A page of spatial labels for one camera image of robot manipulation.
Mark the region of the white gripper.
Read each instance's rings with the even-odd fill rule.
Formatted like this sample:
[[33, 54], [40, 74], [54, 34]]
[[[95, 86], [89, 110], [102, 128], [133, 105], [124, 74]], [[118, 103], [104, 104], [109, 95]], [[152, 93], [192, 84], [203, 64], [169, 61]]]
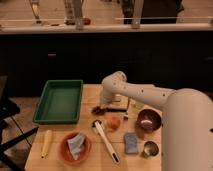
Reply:
[[[100, 93], [100, 105], [106, 107], [115, 102], [120, 102], [121, 97], [114, 93], [102, 90]], [[107, 108], [106, 112], [127, 112], [127, 109]]]

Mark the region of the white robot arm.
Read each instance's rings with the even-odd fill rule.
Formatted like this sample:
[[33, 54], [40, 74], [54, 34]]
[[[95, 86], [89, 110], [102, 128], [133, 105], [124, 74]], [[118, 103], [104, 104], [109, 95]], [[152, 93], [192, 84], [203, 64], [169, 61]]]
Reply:
[[213, 171], [213, 101], [206, 94], [128, 83], [122, 71], [102, 87], [101, 104], [120, 94], [162, 111], [161, 171]]

